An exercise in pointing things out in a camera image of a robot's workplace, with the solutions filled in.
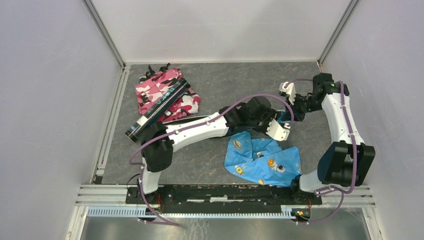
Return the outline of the blue sport racket bag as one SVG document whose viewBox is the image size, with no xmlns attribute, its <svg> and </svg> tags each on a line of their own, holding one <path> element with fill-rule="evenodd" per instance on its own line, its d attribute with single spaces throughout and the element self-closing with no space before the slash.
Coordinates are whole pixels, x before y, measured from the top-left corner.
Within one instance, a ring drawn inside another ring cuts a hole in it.
<svg viewBox="0 0 424 240">
<path fill-rule="evenodd" d="M 276 111 L 272 108 L 264 108 L 259 110 L 246 110 L 242 107 L 233 108 L 222 117 L 219 118 L 220 121 L 225 121 L 225 123 L 216 123 L 217 127 L 226 126 L 228 131 L 225 134 L 226 137 L 241 133 L 248 129 L 252 129 L 258 133 L 266 135 L 266 131 L 260 131 L 260 119 L 268 111 Z M 287 124 L 283 122 L 284 112 L 282 111 L 281 121 L 282 124 Z"/>
</svg>

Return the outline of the black shuttlecock tube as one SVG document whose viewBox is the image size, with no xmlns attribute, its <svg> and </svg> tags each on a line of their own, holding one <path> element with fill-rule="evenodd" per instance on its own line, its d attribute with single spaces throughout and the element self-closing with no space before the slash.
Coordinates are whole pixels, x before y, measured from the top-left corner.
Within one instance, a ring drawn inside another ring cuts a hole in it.
<svg viewBox="0 0 424 240">
<path fill-rule="evenodd" d="M 141 138 L 143 129 L 154 124 L 190 87 L 185 78 L 177 80 L 153 106 L 143 114 L 126 132 L 125 135 L 134 143 Z"/>
</svg>

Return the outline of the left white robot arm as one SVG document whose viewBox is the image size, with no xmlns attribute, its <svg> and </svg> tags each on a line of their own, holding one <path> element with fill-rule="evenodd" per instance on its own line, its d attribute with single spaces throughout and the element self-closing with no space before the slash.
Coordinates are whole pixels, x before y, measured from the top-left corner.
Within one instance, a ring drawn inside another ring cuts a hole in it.
<svg viewBox="0 0 424 240">
<path fill-rule="evenodd" d="M 279 122 L 282 113 L 273 109 L 265 96 L 254 96 L 222 108 L 209 116 L 178 124 L 153 124 L 142 134 L 141 175 L 138 180 L 138 197 L 145 204 L 157 198 L 159 178 L 173 160 L 174 152 L 197 142 L 223 138 L 253 129 L 276 141 L 285 141 L 289 128 Z"/>
</svg>

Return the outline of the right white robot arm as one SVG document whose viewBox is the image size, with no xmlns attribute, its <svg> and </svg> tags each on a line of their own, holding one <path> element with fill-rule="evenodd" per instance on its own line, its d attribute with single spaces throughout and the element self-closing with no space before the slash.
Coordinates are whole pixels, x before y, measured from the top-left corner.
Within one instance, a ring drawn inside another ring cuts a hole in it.
<svg viewBox="0 0 424 240">
<path fill-rule="evenodd" d="M 356 128 L 349 94 L 346 84 L 334 81 L 330 73 L 319 73 L 312 79 L 312 93 L 295 95 L 291 104 L 294 120 L 301 122 L 307 113 L 323 110 L 332 143 L 316 170 L 292 180 L 288 196 L 293 203 L 302 204 L 309 193 L 317 196 L 332 192 L 350 194 L 364 182 L 376 151 L 365 144 Z"/>
</svg>

